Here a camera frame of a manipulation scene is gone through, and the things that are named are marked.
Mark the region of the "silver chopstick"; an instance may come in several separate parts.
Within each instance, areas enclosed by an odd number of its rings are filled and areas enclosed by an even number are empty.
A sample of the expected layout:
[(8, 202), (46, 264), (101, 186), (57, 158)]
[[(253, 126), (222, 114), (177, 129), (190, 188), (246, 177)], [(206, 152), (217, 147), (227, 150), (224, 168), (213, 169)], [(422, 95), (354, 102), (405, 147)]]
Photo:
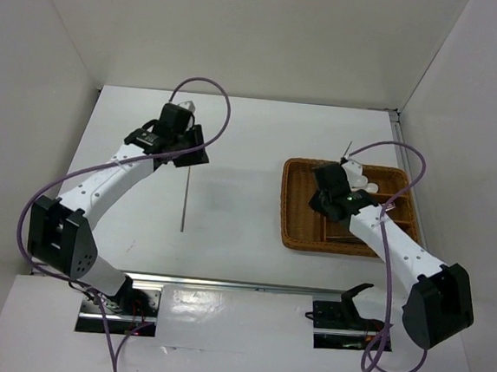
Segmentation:
[(348, 152), (352, 146), (352, 141), (349, 142), (346, 150), (343, 152), (341, 159), (339, 160), (340, 165), (343, 165), (348, 160)]
[(187, 174), (186, 174), (184, 203), (183, 203), (183, 206), (182, 206), (182, 213), (181, 213), (180, 232), (184, 232), (184, 230), (185, 230), (186, 206), (188, 204), (188, 194), (189, 194), (189, 184), (190, 184), (190, 175), (191, 175), (191, 173), (192, 173), (191, 168), (188, 167), (188, 171), (187, 171)]

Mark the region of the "white ceramic spoon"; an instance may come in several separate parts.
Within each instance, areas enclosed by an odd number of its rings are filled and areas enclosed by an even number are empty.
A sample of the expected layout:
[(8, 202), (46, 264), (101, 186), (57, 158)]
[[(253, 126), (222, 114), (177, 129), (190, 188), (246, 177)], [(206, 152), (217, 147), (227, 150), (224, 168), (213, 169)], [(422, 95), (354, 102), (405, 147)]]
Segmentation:
[(358, 178), (356, 181), (355, 188), (357, 190), (364, 190), (368, 193), (378, 193), (379, 192), (379, 186), (377, 183), (370, 182), (366, 176), (361, 176)]

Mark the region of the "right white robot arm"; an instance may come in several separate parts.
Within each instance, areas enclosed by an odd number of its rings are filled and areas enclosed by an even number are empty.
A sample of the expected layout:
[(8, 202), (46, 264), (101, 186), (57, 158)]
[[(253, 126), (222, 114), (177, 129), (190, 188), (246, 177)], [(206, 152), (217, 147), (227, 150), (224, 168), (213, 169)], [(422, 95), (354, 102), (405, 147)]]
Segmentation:
[(415, 345), (436, 344), (470, 327), (474, 311), (469, 274), (459, 264), (446, 265), (424, 251), (364, 190), (353, 191), (345, 169), (326, 162), (312, 169), (317, 191), (313, 211), (337, 222), (391, 265), (408, 291), (402, 324)]

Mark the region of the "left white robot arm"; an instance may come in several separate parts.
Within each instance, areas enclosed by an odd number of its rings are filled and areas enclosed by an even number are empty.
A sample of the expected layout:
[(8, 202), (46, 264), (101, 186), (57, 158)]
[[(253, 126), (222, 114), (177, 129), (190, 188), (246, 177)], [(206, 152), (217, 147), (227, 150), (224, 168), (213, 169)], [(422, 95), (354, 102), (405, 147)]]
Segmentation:
[(27, 249), (37, 260), (101, 293), (114, 313), (147, 307), (147, 296), (133, 280), (99, 255), (93, 230), (104, 214), (140, 181), (165, 165), (164, 153), (178, 152), (176, 167), (202, 165), (209, 159), (192, 101), (164, 105), (160, 116), (129, 134), (105, 169), (56, 199), (42, 196), (29, 216)]

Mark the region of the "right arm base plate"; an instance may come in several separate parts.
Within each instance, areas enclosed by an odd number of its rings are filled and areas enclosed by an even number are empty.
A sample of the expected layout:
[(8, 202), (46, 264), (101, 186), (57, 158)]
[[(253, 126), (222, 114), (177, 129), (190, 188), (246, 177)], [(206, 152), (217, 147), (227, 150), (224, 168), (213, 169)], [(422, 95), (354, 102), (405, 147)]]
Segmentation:
[(383, 329), (381, 320), (363, 318), (353, 303), (343, 301), (314, 301), (304, 315), (313, 325), (315, 349), (363, 351)]

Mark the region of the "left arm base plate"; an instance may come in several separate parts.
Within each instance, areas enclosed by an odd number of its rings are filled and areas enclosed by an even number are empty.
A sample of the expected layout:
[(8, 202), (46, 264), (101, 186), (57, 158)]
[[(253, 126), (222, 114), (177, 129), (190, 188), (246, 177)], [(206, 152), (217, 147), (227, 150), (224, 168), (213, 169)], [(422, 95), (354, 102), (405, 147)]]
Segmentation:
[(141, 290), (126, 307), (121, 307), (104, 294), (95, 295), (88, 291), (83, 294), (75, 332), (104, 334), (105, 325), (113, 336), (155, 337), (160, 290)]

